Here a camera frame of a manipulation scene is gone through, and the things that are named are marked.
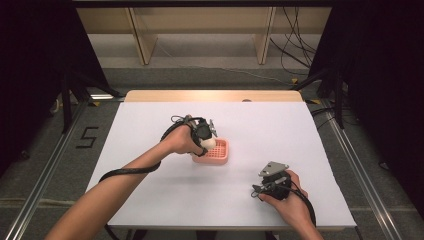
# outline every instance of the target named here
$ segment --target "gray carpet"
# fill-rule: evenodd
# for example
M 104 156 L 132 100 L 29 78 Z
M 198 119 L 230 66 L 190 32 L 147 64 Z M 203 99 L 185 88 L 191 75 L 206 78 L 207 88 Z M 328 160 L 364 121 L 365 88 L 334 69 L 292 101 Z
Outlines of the gray carpet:
M 293 74 L 276 69 L 247 69 L 255 75 L 278 78 L 263 79 L 246 73 L 222 69 L 104 69 L 110 85 L 121 92 L 132 89 L 289 89 Z M 302 90 L 304 99 L 316 99 L 314 83 Z M 118 109 L 119 102 L 104 101 L 99 106 L 87 107 L 76 124 L 66 152 L 50 181 L 43 199 L 57 200 L 55 204 L 41 202 L 23 236 L 23 239 L 42 239 L 71 203 L 85 191 L 103 143 Z M 319 109 L 311 104 L 311 110 Z M 367 173 L 375 184 L 380 197 L 387 205 L 404 239 L 423 239 L 424 221 L 419 217 L 396 179 L 389 171 L 378 166 L 379 155 L 369 141 L 360 123 L 356 122 L 349 110 L 344 111 L 345 131 L 359 155 Z M 374 213 L 364 197 L 346 156 L 334 135 L 325 114 L 315 117 L 319 134 L 324 144 L 334 176 L 344 194 L 348 206 L 358 224 L 358 229 L 341 232 L 323 232 L 325 239 L 386 239 Z M 86 136 L 95 137 L 91 148 L 89 140 L 81 139 L 87 127 Z M 0 238 L 4 238 L 10 224 L 17 216 L 23 200 L 30 194 L 46 164 L 62 130 L 61 112 L 46 119 L 29 150 L 30 159 L 16 161 L 0 179 Z M 118 231 L 121 239 L 126 231 Z M 102 231 L 96 239 L 110 239 Z M 284 231 L 280 239 L 297 239 L 295 233 Z

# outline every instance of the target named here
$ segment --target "basket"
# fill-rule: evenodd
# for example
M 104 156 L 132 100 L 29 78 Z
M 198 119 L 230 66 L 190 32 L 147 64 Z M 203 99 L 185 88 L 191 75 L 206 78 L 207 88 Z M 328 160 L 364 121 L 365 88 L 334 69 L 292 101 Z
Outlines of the basket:
M 228 161 L 228 141 L 216 138 L 216 147 L 209 150 L 204 156 L 192 156 L 194 162 L 222 165 Z

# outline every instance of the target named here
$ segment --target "white tabletop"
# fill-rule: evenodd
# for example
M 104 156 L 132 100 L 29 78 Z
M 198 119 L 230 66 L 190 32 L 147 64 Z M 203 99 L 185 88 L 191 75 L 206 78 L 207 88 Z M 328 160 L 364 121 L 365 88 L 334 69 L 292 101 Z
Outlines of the white tabletop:
M 280 229 L 268 204 L 251 197 L 269 161 L 288 164 L 308 191 L 321 228 L 356 226 L 335 182 L 321 139 L 303 102 L 121 103 L 87 189 L 155 145 L 173 115 L 213 119 L 229 142 L 225 165 L 172 154 L 149 174 L 110 220 L 116 227 Z

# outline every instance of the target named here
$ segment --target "floor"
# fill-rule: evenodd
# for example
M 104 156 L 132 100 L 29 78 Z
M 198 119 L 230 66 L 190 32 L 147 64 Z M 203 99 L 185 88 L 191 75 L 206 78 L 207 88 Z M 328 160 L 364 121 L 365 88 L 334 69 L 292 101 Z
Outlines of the floor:
M 308 72 L 307 67 L 287 55 L 281 58 L 281 51 L 273 44 L 269 46 L 266 64 L 258 65 L 250 35 L 160 35 L 147 66 L 139 64 L 130 35 L 90 35 L 90 39 L 110 85 L 121 92 L 165 87 L 288 89 L 293 81 L 305 79 L 304 74 Z M 272 36 L 272 39 L 279 46 L 286 42 L 281 35 Z M 320 36 L 305 35 L 303 39 L 316 47 Z M 292 44 L 287 45 L 286 51 L 306 62 L 303 52 Z M 311 100 L 308 104 L 311 111 L 328 106 L 332 101 L 331 97 L 316 101 L 319 100 L 315 94 L 318 85 L 319 82 L 313 83 L 301 92 L 305 100 Z M 51 167 L 45 187 L 38 189 L 39 201 L 31 208 L 28 222 L 23 226 L 25 231 L 19 238 L 43 238 L 85 192 L 119 101 L 96 101 L 89 106 L 73 102 L 77 120 L 69 137 L 64 139 L 61 135 L 59 107 L 57 113 L 46 119 L 27 149 L 30 158 L 15 161 L 0 179 L 0 238 L 6 238 L 26 200 L 34 196 L 34 186 L 53 157 L 57 157 L 57 163 Z M 423 219 L 390 170 L 379 166 L 378 152 L 362 130 L 360 121 L 349 111 L 348 101 L 343 112 L 344 130 L 337 127 L 330 112 L 318 114 L 314 119 L 336 181 L 358 224 L 355 229 L 322 231 L 325 239 L 424 239 Z M 87 147 L 87 141 L 82 139 L 84 132 L 94 137 L 92 147 Z M 64 144 L 63 149 L 56 148 L 58 142 Z M 343 147 L 342 142 L 347 142 L 348 146 Z M 347 154 L 352 151 L 353 157 Z M 362 170 L 354 170 L 358 165 Z M 132 238 L 124 230 L 116 233 L 121 239 Z M 280 239 L 297 239 L 292 231 L 274 234 Z M 96 239 L 110 238 L 102 231 Z M 195 233 L 148 231 L 145 239 L 195 239 Z

